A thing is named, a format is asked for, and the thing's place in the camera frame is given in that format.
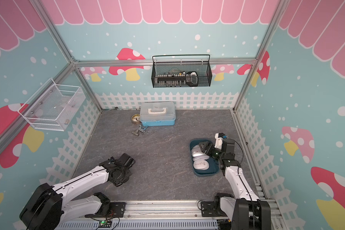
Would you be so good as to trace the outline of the silver mouse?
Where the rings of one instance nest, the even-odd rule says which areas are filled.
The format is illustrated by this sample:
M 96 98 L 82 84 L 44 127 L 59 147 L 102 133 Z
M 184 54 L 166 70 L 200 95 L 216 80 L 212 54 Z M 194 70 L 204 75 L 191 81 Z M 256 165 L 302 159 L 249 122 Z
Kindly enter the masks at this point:
M 201 152 L 200 150 L 197 150 L 197 149 L 193 149 L 191 151 L 191 155 L 192 157 L 198 157 L 198 156 L 202 156 L 202 155 L 205 155 L 203 152 Z

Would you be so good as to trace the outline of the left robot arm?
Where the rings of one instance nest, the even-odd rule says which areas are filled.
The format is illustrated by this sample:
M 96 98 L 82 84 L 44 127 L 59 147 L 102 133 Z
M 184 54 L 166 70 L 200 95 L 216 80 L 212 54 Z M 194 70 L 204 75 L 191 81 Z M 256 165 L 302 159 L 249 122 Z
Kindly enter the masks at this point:
M 115 187 L 127 182 L 135 160 L 128 154 L 111 157 L 90 171 L 53 186 L 44 183 L 30 197 L 19 218 L 28 230 L 54 230 L 58 225 L 90 215 L 108 218 L 114 215 L 110 199 L 101 192 L 76 199 L 84 192 L 110 182 Z

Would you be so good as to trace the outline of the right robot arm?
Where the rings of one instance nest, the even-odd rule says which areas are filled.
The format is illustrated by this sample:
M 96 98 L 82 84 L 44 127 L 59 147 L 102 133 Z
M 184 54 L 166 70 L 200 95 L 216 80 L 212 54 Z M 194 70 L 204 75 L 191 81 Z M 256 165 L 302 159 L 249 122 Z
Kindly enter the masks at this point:
M 241 163 L 235 159 L 235 146 L 239 143 L 225 135 L 216 140 L 215 145 L 209 141 L 198 144 L 204 154 L 218 161 L 233 191 L 233 195 L 218 193 L 215 196 L 215 212 L 229 218 L 232 230 L 270 230 L 270 205 L 254 193 L 244 176 Z

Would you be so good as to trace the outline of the teal storage box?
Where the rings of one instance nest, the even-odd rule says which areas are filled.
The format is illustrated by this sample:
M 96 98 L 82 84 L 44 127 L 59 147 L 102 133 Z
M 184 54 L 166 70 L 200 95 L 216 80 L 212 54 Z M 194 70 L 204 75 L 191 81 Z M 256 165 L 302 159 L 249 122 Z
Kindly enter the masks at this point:
M 190 151 L 192 151 L 194 147 L 199 148 L 199 143 L 201 142 L 208 142 L 212 144 L 212 142 L 207 139 L 196 139 L 190 142 Z M 194 168 L 193 155 L 191 155 L 191 161 L 192 161 L 193 172 L 198 177 L 213 176 L 219 172 L 219 163 L 217 160 L 213 159 L 212 157 L 209 157 L 208 159 L 205 160 L 206 162 L 208 162 L 208 168 L 205 170 Z

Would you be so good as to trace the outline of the blue box clear lid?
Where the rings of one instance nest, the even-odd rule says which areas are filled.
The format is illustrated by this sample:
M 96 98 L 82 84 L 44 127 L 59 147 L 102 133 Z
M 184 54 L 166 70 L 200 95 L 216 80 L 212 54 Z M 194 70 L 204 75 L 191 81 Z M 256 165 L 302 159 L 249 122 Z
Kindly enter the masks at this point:
M 176 120 L 173 102 L 147 102 L 140 107 L 140 121 L 143 126 L 173 126 Z

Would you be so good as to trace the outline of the metal tap fitting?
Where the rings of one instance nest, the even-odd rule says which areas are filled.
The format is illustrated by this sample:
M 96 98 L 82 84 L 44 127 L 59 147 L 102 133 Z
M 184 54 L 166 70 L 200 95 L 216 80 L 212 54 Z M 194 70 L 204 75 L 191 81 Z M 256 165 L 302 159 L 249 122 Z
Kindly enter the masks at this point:
M 140 133 L 142 133 L 142 134 L 145 133 L 147 128 L 148 128 L 148 126 L 140 125 L 138 129 L 132 131 L 132 134 L 135 136 L 139 136 Z

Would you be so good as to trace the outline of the green led circuit board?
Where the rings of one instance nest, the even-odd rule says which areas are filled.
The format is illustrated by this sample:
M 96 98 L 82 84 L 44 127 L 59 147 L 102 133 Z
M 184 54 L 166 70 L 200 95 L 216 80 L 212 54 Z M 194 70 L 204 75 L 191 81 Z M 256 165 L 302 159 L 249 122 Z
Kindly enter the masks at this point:
M 109 221 L 106 221 L 106 220 L 103 220 L 103 221 L 100 221 L 99 222 L 99 225 L 98 225 L 98 229 L 109 229 L 112 227 L 112 220 L 109 220 Z

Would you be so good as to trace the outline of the socket set in basket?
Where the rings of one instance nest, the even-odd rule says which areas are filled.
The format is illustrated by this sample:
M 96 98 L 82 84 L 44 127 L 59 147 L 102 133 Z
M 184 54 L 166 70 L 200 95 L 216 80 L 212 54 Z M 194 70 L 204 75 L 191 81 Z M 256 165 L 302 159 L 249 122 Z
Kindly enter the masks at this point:
M 179 72 L 177 74 L 167 73 L 153 77 L 152 83 L 156 87 L 197 87 L 199 78 L 195 71 Z

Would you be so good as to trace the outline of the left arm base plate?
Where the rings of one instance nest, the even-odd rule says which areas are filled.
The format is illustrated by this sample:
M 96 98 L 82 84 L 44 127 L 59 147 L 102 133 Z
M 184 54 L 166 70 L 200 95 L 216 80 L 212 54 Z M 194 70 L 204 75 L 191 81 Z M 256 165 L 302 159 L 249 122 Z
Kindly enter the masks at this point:
M 94 214 L 97 218 L 122 218 L 126 209 L 126 202 L 103 203 Z

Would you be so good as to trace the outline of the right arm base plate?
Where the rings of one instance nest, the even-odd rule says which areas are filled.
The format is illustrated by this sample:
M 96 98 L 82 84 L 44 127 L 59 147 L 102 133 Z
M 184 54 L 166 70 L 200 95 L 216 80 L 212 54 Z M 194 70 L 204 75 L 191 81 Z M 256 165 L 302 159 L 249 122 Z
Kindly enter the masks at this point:
M 214 201 L 199 201 L 197 206 L 201 210 L 202 217 L 227 217 Z

